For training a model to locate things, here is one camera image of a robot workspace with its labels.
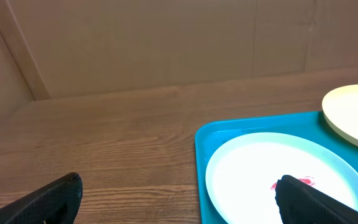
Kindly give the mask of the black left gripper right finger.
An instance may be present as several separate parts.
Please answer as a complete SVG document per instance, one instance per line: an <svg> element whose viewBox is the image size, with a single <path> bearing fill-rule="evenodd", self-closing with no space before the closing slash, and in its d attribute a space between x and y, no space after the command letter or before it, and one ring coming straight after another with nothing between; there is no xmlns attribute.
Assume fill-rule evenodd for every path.
<svg viewBox="0 0 358 224"><path fill-rule="evenodd" d="M283 224L358 224L358 211L290 175L277 180L275 200Z"/></svg>

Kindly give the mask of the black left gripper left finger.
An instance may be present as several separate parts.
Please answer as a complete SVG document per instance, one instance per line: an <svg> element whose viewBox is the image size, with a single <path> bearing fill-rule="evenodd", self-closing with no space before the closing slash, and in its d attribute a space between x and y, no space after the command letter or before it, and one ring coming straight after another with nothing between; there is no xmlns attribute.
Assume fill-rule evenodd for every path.
<svg viewBox="0 0 358 224"><path fill-rule="evenodd" d="M72 172L0 208L0 224L73 224L83 184Z"/></svg>

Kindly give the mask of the light blue plate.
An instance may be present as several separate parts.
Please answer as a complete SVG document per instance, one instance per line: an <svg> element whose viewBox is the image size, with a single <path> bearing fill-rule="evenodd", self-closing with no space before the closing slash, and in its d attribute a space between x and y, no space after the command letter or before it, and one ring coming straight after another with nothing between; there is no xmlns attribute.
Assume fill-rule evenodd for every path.
<svg viewBox="0 0 358 224"><path fill-rule="evenodd" d="M358 172L315 142L282 133L236 137L211 156L208 195L227 223L281 223L277 182L290 175L358 211Z"/></svg>

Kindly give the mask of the yellow plate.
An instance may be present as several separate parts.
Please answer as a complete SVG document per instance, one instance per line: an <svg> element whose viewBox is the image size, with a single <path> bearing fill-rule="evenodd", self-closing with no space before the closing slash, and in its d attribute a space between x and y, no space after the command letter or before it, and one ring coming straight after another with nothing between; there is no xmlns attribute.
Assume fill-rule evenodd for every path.
<svg viewBox="0 0 358 224"><path fill-rule="evenodd" d="M334 132L358 147L358 84L328 92L322 100L322 109Z"/></svg>

